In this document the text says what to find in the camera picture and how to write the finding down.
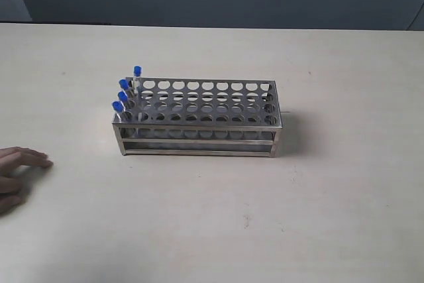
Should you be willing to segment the bare human hand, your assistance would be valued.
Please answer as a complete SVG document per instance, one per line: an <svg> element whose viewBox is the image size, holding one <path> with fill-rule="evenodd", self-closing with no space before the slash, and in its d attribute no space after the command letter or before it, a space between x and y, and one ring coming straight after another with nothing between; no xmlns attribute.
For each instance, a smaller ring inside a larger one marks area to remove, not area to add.
<svg viewBox="0 0 424 283"><path fill-rule="evenodd" d="M47 154L30 148L12 146L1 149L1 215L11 212L24 201L24 184L15 177L20 167L47 169L53 166Z"/></svg>

